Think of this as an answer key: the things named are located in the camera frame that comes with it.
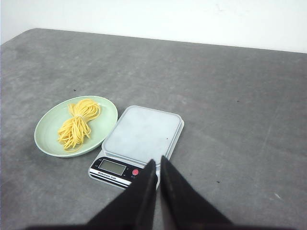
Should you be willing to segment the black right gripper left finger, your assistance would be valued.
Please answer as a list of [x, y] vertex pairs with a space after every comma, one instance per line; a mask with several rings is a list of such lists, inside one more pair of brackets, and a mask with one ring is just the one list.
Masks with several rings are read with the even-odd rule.
[[150, 160], [130, 186], [81, 225], [30, 226], [27, 230], [151, 230], [156, 200], [155, 161]]

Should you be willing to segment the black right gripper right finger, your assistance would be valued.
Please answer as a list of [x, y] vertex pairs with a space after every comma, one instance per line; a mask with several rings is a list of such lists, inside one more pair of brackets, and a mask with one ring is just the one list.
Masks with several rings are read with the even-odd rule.
[[196, 192], [175, 166], [161, 158], [161, 192], [177, 230], [225, 230], [234, 223]]

